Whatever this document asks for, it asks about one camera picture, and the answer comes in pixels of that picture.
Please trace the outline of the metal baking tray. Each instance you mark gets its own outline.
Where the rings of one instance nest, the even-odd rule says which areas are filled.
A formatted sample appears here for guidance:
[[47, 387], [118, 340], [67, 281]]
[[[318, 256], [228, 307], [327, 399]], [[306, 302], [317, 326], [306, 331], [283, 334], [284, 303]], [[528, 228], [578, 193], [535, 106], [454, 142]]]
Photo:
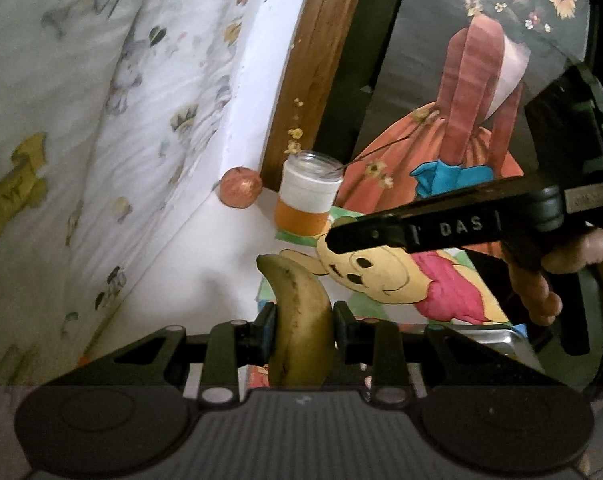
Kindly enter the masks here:
[[500, 352], [503, 356], [509, 356], [543, 373], [543, 367], [528, 339], [511, 326], [452, 324], [445, 325], [445, 328], [451, 328], [479, 344]]

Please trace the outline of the yellow banana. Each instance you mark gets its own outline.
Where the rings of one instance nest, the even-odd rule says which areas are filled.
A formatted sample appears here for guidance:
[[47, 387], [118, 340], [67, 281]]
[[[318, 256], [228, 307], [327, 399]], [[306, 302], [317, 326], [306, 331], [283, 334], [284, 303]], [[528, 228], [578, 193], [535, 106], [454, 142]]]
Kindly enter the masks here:
[[315, 275], [281, 255], [260, 255], [256, 264], [276, 297], [276, 342], [268, 363], [269, 385], [320, 388], [335, 353], [329, 295]]

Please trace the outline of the cartoon printed tablecloth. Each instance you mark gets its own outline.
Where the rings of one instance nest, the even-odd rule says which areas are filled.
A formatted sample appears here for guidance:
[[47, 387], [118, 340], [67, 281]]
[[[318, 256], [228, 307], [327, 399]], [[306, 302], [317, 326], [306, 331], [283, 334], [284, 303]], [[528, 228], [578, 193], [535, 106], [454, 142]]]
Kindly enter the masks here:
[[329, 230], [350, 219], [348, 214], [327, 219], [324, 231], [311, 236], [310, 252], [285, 247], [274, 255], [297, 262], [315, 275], [331, 304], [346, 301], [357, 318], [401, 324], [509, 322], [472, 263], [471, 254], [463, 250], [410, 255], [401, 248], [382, 246], [333, 252], [326, 241]]

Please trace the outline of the girl in orange dress poster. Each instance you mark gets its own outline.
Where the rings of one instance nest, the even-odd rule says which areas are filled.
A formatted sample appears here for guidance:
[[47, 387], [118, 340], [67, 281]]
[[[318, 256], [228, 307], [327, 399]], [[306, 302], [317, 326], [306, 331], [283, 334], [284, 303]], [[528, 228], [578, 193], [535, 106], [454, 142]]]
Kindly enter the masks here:
[[414, 43], [435, 98], [372, 140], [346, 169], [337, 206], [372, 214], [523, 169], [510, 144], [526, 96], [587, 50], [590, 0], [412, 0]]

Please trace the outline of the dried yellow flower sprigs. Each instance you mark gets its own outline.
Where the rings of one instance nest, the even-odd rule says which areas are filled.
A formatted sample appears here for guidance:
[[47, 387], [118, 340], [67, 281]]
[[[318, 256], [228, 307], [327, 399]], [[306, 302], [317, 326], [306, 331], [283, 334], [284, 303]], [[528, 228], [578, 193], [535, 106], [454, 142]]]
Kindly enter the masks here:
[[[437, 105], [435, 103], [428, 103], [415, 110], [411, 110], [407, 116], [402, 117], [397, 122], [397, 125], [400, 125], [404, 119], [407, 119], [409, 131], [407, 133], [400, 133], [396, 141], [400, 142], [407, 139], [415, 128], [424, 124], [436, 112]], [[367, 148], [358, 148], [358, 139], [362, 126], [361, 119], [362, 117], [355, 115], [348, 120], [339, 120], [336, 116], [325, 114], [312, 148], [325, 156], [335, 158], [338, 161], [338, 166], [344, 169], [355, 162], [366, 160], [372, 154], [382, 152], [385, 148], [396, 142], [395, 140], [384, 141], [382, 134], [380, 134], [375, 139], [370, 140], [371, 145]]]

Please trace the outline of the white orange jar vase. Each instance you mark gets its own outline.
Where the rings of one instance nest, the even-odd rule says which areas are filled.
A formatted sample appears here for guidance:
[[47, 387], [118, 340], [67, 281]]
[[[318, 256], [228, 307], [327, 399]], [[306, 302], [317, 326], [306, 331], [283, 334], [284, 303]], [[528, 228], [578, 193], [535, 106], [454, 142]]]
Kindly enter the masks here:
[[274, 209], [277, 228], [299, 236], [323, 232], [343, 179], [343, 166], [330, 156], [313, 151], [288, 156]]

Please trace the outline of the white cartoon printed cloth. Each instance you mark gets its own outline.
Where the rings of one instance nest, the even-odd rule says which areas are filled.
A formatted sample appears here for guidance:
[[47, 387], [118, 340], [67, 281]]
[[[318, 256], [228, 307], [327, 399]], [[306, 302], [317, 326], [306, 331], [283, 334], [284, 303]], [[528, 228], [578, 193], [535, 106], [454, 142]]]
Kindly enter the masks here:
[[0, 0], [0, 385], [72, 368], [202, 202], [250, 0]]

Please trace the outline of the red apple by wall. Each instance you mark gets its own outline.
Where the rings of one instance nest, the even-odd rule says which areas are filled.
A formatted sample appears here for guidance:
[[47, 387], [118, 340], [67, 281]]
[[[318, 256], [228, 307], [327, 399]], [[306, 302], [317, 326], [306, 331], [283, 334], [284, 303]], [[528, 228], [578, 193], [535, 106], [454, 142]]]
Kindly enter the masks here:
[[231, 208], [245, 209], [255, 203], [262, 192], [259, 173], [246, 167], [229, 169], [219, 183], [221, 203]]

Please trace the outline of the brown wooden door frame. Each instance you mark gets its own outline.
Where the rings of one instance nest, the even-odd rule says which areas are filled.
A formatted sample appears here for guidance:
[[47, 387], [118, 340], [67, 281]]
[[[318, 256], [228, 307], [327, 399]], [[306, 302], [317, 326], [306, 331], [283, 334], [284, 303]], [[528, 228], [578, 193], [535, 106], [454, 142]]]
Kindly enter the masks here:
[[262, 182], [277, 191], [290, 132], [301, 130], [302, 148], [313, 147], [359, 0], [305, 0], [288, 48], [277, 106], [262, 156]]

